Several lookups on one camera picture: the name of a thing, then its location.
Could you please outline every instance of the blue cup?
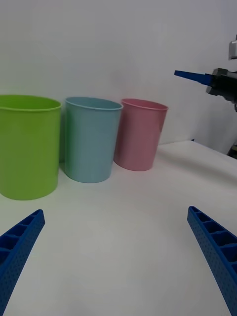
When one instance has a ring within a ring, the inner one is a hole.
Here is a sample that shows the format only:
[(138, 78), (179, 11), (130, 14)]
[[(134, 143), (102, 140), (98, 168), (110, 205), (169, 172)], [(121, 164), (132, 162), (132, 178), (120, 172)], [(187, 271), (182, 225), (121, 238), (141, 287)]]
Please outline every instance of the blue cup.
[(65, 172), (86, 183), (109, 178), (122, 105), (113, 101), (66, 99)]

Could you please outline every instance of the plastic cup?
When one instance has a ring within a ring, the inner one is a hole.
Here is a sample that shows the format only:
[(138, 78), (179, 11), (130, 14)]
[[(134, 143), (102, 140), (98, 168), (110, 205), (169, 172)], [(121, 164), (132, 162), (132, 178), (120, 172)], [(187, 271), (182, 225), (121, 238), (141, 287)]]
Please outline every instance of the plastic cup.
[(168, 107), (157, 102), (123, 99), (114, 161), (134, 171), (153, 166)]
[(28, 200), (58, 183), (61, 104), (30, 95), (0, 95), (0, 193)]
[(122, 105), (90, 97), (66, 99), (65, 172), (86, 183), (109, 178)]

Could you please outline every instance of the white wall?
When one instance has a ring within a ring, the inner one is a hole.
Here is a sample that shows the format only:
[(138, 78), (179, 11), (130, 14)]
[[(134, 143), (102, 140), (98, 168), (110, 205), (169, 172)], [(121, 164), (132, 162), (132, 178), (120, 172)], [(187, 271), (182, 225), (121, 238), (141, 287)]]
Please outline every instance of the white wall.
[(162, 142), (226, 152), (237, 114), (174, 70), (237, 70), (236, 0), (1, 0), (0, 93), (140, 97), (170, 107)]

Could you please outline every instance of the cup rim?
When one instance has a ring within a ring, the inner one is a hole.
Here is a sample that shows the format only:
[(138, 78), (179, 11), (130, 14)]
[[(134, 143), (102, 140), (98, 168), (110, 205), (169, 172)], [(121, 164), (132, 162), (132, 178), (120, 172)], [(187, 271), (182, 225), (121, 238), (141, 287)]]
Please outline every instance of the cup rim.
[(24, 109), (24, 108), (9, 108), (7, 106), (1, 106), (0, 105), (0, 110), (7, 110), (7, 111), (17, 111), (17, 112), (48, 112), (48, 111), (55, 111), (59, 108), (62, 107), (62, 103), (60, 103), (58, 100), (52, 99), (52, 98), (47, 98), (47, 97), (42, 97), (42, 96), (38, 96), (38, 95), (31, 95), (31, 94), (0, 94), (0, 101), (1, 101), (1, 97), (7, 97), (7, 96), (16, 96), (16, 97), (34, 97), (34, 98), (38, 98), (41, 100), (50, 100), (50, 101), (54, 101), (55, 103), (58, 103), (58, 106), (56, 107), (51, 107), (51, 108), (46, 108), (46, 109)]
[[(153, 111), (167, 111), (167, 110), (169, 110), (169, 108), (166, 105), (161, 104), (161, 103), (156, 102), (156, 101), (136, 99), (136, 98), (125, 98), (125, 99), (122, 99), (121, 101), (122, 101), (122, 103), (124, 103), (126, 105), (130, 105), (132, 107), (136, 107), (136, 108), (140, 108), (140, 109), (144, 109), (144, 110), (153, 110)], [(142, 105), (135, 104), (137, 101), (144, 101), (150, 105), (154, 105), (154, 107), (142, 106)]]
[[(78, 98), (78, 99), (96, 99), (96, 100), (100, 100), (100, 101), (111, 102), (113, 104), (116, 104), (117, 107), (116, 108), (111, 108), (111, 109), (110, 108), (89, 107), (89, 106), (86, 106), (86, 105), (82, 105), (82, 104), (70, 101), (70, 99), (74, 99), (74, 98)], [(97, 97), (88, 97), (88, 96), (67, 97), (65, 99), (65, 102), (70, 104), (70, 105), (74, 105), (76, 107), (79, 107), (79, 108), (84, 108), (84, 109), (88, 109), (88, 110), (97, 110), (97, 111), (119, 111), (119, 110), (121, 110), (123, 108), (123, 105), (121, 103), (119, 103), (119, 102), (115, 102), (115, 101), (112, 101), (112, 100), (109, 100), (109, 99), (103, 99), (103, 98), (97, 98)]]

